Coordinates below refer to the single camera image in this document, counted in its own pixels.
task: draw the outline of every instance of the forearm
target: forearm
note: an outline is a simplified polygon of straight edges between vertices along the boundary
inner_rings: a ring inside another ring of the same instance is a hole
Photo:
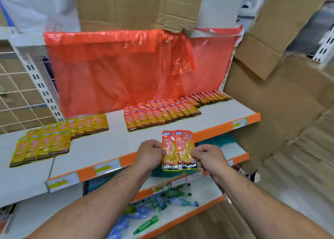
[[[135,165],[63,208],[31,234],[30,239],[105,239],[149,176]]]
[[[280,203],[232,168],[217,178],[258,239],[333,238],[313,221]]]

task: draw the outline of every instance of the hand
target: hand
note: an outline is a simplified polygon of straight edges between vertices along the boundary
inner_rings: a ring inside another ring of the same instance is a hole
[[[200,161],[201,167],[213,177],[226,168],[230,168],[220,148],[216,145],[203,144],[191,150],[191,155]]]
[[[138,148],[135,165],[151,172],[161,164],[161,160],[166,154],[166,150],[162,149],[161,142],[157,140],[144,141]]]

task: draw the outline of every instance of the person's left hand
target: person's left hand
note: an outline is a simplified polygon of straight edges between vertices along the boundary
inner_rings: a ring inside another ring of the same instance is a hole
[[[162,149],[161,142],[157,140],[144,141],[138,148],[135,165],[151,172],[161,164],[161,160],[166,153],[166,150]]]

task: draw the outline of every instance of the person's right arm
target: person's right arm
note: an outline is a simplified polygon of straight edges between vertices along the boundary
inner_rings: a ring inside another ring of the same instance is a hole
[[[279,202],[231,168],[215,145],[196,147],[191,154],[227,193],[258,239],[333,239],[322,227]]]

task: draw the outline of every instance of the person's left arm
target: person's left arm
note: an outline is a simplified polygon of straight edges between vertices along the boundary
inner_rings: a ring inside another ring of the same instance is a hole
[[[143,142],[136,161],[97,190],[61,209],[29,239],[106,239],[124,209],[166,154],[156,140]]]

